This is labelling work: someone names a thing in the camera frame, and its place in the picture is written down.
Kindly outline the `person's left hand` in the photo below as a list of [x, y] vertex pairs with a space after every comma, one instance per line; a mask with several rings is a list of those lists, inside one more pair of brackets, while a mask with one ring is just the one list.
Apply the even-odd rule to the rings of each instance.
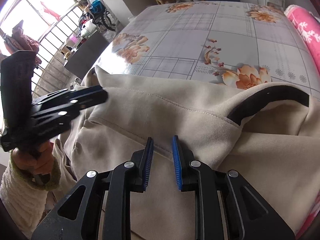
[[54, 166], [54, 157], [52, 155], [53, 143], [50, 141], [44, 142], [37, 148], [37, 151], [40, 153], [40, 156], [34, 158], [28, 152], [15, 148], [11, 156], [20, 170], [28, 171], [33, 175], [51, 174]]

